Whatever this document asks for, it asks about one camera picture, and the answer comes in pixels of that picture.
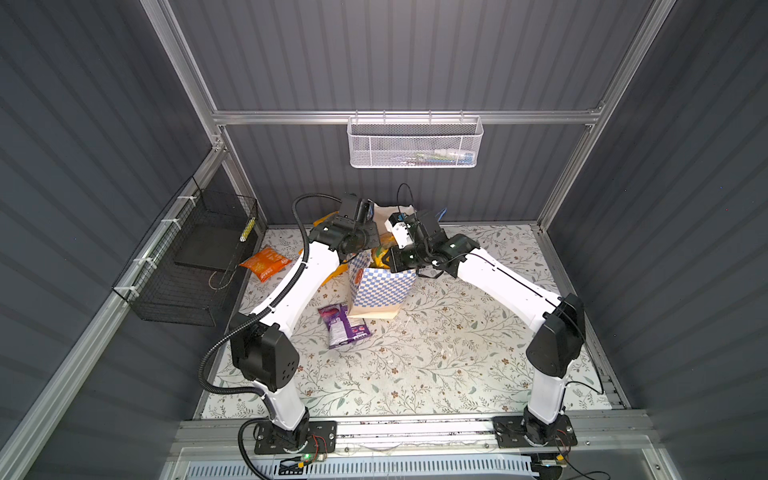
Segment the blue checkered paper bag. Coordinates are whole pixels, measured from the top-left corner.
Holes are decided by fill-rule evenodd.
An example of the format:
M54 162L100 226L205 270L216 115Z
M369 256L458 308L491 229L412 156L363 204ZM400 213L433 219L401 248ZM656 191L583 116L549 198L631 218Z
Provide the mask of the blue checkered paper bag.
M373 219L379 235L388 232L385 221L396 211L405 215L417 212L412 205L374 205ZM417 276L414 270L392 273L389 268L371 268L371 250L359 253L350 262L348 315L352 318L390 320L398 315Z

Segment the purple white snack bag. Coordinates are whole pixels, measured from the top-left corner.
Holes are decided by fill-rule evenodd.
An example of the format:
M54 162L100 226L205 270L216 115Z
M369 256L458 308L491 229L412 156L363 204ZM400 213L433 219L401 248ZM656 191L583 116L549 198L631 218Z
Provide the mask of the purple white snack bag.
M346 304L327 305L319 308L318 313L327 329L330 349L355 344L372 336L364 319L348 316Z

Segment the yellow gummy bag front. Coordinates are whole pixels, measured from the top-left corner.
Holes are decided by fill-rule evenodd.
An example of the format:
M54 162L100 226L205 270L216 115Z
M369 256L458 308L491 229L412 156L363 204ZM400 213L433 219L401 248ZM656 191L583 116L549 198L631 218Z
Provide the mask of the yellow gummy bag front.
M395 237L385 232L379 236L379 245L371 250L371 268L388 269L388 265L384 262L385 256L389 250L397 245Z

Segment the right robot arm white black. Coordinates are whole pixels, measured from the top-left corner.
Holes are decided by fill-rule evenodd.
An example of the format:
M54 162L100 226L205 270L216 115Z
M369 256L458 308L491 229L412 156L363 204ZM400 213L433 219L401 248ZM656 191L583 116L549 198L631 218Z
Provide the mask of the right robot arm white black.
M511 310L533 332L526 358L534 380L522 424L533 444L549 441L565 418L566 376L586 341L582 301L523 278L463 234L448 236L430 212L394 213L385 228L397 243L385 255L391 271L431 268L462 280Z

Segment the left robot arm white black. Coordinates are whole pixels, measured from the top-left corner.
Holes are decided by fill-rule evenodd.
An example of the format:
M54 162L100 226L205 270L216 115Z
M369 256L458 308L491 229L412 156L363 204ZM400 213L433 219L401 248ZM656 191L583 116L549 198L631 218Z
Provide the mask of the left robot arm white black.
M288 432L299 430L307 416L294 382L300 355L291 337L298 320L343 261L379 244L373 202L354 194L338 202L331 218L300 228L299 259L230 338L233 365L263 398L273 425Z

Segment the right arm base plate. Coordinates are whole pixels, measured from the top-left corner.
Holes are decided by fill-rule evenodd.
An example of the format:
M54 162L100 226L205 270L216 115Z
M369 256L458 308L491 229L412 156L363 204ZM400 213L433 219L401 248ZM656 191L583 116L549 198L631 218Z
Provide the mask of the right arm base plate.
M551 424L529 415L495 416L491 422L500 448L570 448L578 445L570 418L564 414L559 414Z

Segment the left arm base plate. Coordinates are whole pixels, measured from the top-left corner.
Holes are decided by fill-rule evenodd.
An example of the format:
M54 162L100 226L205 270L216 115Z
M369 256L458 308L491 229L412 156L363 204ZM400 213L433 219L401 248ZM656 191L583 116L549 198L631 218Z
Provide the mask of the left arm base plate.
M336 449L338 423L310 420L294 431L277 427L269 420L256 423L253 438L256 455L329 454Z

